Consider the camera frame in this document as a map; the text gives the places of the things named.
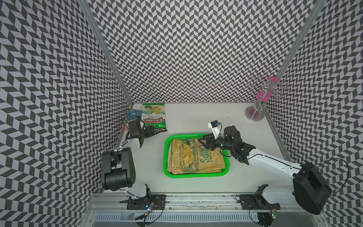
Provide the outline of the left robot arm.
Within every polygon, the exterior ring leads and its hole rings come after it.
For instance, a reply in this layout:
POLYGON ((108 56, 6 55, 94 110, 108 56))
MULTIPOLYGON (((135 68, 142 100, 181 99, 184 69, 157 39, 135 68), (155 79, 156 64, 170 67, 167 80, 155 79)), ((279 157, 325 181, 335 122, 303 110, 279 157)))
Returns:
POLYGON ((149 187, 136 178, 132 153, 142 147, 146 138, 155 135, 155 129, 152 125, 146 126, 141 119, 130 121, 128 128, 124 142, 118 148, 102 154, 102 187, 106 191, 123 191, 133 200, 150 200, 149 187))

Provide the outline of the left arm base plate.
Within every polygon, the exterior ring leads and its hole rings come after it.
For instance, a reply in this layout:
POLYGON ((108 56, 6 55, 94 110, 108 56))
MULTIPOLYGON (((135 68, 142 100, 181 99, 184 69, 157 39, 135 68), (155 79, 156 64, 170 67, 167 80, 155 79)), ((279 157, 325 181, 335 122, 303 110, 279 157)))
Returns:
POLYGON ((127 202, 127 210, 146 210, 152 202, 156 203, 154 210, 163 210, 165 208, 165 201, 165 194, 152 194, 150 197, 136 200, 129 199, 127 202))

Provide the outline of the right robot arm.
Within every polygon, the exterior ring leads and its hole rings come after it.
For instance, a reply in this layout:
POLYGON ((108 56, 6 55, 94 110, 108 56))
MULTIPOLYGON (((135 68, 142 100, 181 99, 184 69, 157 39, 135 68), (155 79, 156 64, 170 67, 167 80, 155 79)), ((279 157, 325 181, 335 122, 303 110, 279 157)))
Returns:
POLYGON ((258 192, 269 204, 285 203, 299 205, 305 211, 318 215, 322 212, 332 189, 318 167, 310 162, 289 162, 253 145, 243 142, 235 126, 226 127, 220 135, 220 126, 211 126, 211 134, 202 136, 199 142, 208 150, 228 150, 232 157, 243 164, 262 168, 288 183, 283 186, 265 184, 258 192))

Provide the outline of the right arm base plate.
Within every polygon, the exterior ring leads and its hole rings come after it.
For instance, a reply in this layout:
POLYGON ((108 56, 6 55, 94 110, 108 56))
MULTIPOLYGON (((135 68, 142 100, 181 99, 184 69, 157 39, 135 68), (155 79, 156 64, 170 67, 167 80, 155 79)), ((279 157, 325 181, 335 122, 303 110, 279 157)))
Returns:
POLYGON ((238 195, 236 199, 241 204, 242 210, 244 211, 249 210, 250 208, 266 211, 281 209, 279 203, 270 204, 262 196, 255 196, 254 194, 241 194, 238 195))

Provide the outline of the green white Chulo chips bag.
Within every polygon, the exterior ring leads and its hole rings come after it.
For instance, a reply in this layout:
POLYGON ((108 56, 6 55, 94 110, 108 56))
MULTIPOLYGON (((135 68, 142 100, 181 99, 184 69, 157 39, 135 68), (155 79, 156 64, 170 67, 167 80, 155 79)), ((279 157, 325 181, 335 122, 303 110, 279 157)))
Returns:
POLYGON ((141 118, 146 126, 155 129, 166 129, 166 113, 164 103, 143 103, 141 118))

